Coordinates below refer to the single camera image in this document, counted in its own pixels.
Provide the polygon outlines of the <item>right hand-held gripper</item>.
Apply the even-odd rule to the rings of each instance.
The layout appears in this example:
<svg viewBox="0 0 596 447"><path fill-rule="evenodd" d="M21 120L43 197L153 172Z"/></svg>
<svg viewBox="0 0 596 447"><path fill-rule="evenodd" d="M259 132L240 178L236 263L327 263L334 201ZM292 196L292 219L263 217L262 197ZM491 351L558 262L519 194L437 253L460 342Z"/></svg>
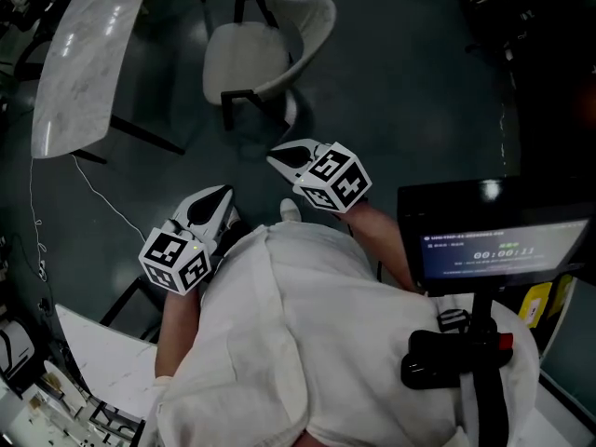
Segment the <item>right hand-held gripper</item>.
<svg viewBox="0 0 596 447"><path fill-rule="evenodd" d="M315 153L319 146L316 140L299 139L279 144L271 151ZM302 156L271 155L266 161L286 181L296 181L293 192L320 210L346 213L373 185L356 154L339 142L332 144L307 169L308 158Z"/></svg>

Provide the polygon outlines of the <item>grey upholstered chair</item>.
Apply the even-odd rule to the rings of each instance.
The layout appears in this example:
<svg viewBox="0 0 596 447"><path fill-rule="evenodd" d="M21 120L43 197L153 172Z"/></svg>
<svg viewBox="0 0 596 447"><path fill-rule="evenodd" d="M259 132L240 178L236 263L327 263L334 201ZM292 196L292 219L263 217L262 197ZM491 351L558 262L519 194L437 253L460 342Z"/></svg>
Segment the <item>grey upholstered chair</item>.
<svg viewBox="0 0 596 447"><path fill-rule="evenodd" d="M203 92L222 108L223 126L234 128L234 106L250 102L276 124L291 124L268 104L285 93L304 72L336 23L332 0L235 0L234 20L215 29L206 48ZM303 52L291 57L278 21L299 33Z"/></svg>

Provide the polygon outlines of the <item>person's right forearm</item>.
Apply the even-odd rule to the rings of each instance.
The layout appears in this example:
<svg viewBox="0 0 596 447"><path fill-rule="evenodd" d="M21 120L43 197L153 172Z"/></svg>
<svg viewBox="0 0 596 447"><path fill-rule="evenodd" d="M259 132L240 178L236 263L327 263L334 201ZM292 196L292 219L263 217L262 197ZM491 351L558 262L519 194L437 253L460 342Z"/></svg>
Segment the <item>person's right forearm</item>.
<svg viewBox="0 0 596 447"><path fill-rule="evenodd" d="M355 204L341 214L359 243L385 267L405 291L418 292L413 282L398 223L368 202Z"/></svg>

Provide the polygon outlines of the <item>person's left forearm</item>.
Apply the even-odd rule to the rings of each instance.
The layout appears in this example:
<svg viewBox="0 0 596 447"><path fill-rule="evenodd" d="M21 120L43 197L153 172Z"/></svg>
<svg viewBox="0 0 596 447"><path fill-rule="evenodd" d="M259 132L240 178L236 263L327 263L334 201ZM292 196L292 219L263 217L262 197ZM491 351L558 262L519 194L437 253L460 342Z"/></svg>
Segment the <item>person's left forearm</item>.
<svg viewBox="0 0 596 447"><path fill-rule="evenodd" d="M169 292L157 342L155 376L173 376L190 351L198 332L200 292L186 295Z"/></svg>

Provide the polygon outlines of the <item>marble top table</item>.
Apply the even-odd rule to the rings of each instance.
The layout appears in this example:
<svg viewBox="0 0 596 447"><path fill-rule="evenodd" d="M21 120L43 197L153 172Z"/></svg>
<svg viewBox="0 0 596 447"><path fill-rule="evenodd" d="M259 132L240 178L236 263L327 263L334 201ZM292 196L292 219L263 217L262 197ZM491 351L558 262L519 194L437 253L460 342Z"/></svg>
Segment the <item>marble top table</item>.
<svg viewBox="0 0 596 447"><path fill-rule="evenodd" d="M71 0L54 33L39 79L31 156L79 155L116 129L158 148L185 151L113 113L117 83L143 0Z"/></svg>

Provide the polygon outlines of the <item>person's black trousers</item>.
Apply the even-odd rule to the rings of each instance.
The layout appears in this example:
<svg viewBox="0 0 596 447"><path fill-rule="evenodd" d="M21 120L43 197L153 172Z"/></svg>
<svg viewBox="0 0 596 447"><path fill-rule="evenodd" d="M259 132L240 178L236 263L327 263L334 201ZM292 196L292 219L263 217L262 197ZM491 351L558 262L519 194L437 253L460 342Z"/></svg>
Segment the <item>person's black trousers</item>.
<svg viewBox="0 0 596 447"><path fill-rule="evenodd" d="M225 254L243 237L250 234L251 227L242 220L236 220L224 231L212 257L224 257Z"/></svg>

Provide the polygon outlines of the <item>person's white right shoe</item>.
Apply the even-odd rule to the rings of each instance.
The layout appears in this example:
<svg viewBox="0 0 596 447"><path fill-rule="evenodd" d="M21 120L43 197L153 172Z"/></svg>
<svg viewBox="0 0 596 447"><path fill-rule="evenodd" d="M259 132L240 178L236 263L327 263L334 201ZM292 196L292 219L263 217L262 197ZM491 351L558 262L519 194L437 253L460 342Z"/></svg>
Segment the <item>person's white right shoe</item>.
<svg viewBox="0 0 596 447"><path fill-rule="evenodd" d="M284 198L281 200L279 211L282 222L300 223L302 221L302 213L291 198Z"/></svg>

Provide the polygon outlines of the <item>person's white shirt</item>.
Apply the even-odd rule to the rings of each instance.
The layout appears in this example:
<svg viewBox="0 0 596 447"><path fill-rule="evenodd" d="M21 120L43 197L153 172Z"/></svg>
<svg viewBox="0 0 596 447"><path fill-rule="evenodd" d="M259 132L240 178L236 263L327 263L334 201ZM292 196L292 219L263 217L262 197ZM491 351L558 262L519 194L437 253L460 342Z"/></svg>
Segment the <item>person's white shirt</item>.
<svg viewBox="0 0 596 447"><path fill-rule="evenodd" d="M400 379L410 334L438 313L353 231L253 229L200 294L178 370L156 378L140 447L470 447L459 387Z"/></svg>

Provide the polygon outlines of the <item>white marble table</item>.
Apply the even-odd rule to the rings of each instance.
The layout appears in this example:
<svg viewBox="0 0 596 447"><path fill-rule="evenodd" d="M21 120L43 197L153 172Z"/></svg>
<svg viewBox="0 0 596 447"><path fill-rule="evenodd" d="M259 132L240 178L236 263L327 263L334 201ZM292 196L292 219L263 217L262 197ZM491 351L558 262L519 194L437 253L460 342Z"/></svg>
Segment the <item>white marble table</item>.
<svg viewBox="0 0 596 447"><path fill-rule="evenodd" d="M105 327L56 305L61 329L90 393L139 419L157 396L156 345Z"/></svg>

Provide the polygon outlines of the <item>black tablet screen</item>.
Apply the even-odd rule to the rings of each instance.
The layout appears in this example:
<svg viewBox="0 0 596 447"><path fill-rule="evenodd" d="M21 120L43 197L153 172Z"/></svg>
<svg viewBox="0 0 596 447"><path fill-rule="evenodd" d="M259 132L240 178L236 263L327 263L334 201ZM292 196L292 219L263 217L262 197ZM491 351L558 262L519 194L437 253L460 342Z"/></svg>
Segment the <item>black tablet screen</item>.
<svg viewBox="0 0 596 447"><path fill-rule="evenodd" d="M404 186L397 216L431 296L551 281L596 260L596 181L527 178Z"/></svg>

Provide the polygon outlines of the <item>small round white table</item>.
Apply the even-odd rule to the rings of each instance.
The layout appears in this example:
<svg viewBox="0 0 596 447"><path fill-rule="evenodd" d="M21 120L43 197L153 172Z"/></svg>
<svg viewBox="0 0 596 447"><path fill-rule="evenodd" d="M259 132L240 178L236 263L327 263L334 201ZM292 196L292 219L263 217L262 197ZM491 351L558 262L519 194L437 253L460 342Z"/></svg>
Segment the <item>small round white table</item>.
<svg viewBox="0 0 596 447"><path fill-rule="evenodd" d="M44 366L49 379L53 382L54 386L58 387L58 390L64 395L68 403L77 410L87 406L86 399L76 385L57 366L49 360L44 361Z"/></svg>

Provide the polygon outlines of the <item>white black machine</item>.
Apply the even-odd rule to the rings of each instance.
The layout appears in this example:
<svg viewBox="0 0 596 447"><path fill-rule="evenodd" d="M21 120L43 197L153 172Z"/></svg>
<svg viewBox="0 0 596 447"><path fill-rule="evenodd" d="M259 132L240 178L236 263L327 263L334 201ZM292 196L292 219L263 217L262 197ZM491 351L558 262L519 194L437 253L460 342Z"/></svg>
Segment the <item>white black machine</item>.
<svg viewBox="0 0 596 447"><path fill-rule="evenodd" d="M15 319L0 322L0 379L21 393L26 369L34 358L34 342L27 329Z"/></svg>

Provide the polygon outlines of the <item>white cluttered workbench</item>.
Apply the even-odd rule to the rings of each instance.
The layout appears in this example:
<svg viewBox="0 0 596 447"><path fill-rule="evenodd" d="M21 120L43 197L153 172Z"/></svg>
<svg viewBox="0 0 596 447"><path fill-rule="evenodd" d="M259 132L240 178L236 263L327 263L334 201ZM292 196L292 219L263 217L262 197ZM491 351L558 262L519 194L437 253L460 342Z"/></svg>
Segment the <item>white cluttered workbench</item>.
<svg viewBox="0 0 596 447"><path fill-rule="evenodd" d="M42 402L34 409L11 391L0 392L0 444L4 447L130 447L130 441L71 420Z"/></svg>

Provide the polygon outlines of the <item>yellow box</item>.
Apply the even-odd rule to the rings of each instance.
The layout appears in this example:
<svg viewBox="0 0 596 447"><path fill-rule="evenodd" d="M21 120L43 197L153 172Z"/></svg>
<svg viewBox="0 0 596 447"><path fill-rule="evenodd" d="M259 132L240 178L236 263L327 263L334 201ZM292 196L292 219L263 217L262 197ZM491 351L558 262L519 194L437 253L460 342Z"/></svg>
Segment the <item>yellow box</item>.
<svg viewBox="0 0 596 447"><path fill-rule="evenodd" d="M549 300L551 282L532 286L526 293L518 316L528 329L535 328L544 313Z"/></svg>

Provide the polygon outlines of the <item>black chest mount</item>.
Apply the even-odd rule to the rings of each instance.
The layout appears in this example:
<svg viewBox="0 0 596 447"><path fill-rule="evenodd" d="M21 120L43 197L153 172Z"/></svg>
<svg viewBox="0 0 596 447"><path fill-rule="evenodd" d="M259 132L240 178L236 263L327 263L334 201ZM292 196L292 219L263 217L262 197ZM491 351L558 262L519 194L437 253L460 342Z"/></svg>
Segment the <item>black chest mount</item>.
<svg viewBox="0 0 596 447"><path fill-rule="evenodd" d="M410 389L460 388L470 447L508 445L508 407L500 369L512 359L514 338L497 329L492 306L491 292L473 296L465 334L413 332L400 368L401 381ZM439 314L451 308L458 307L448 305Z"/></svg>

